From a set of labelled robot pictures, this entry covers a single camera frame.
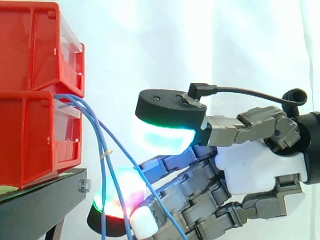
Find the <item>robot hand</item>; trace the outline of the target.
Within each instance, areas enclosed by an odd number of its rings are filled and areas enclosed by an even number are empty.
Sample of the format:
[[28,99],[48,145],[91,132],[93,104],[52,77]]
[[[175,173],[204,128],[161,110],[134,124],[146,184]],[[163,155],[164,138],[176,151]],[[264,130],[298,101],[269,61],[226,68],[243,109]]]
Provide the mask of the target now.
[[318,119],[307,94],[282,98],[192,83],[139,93],[135,140],[157,155],[121,168],[94,197],[88,226],[102,237],[213,240],[248,220],[284,217],[319,181]]

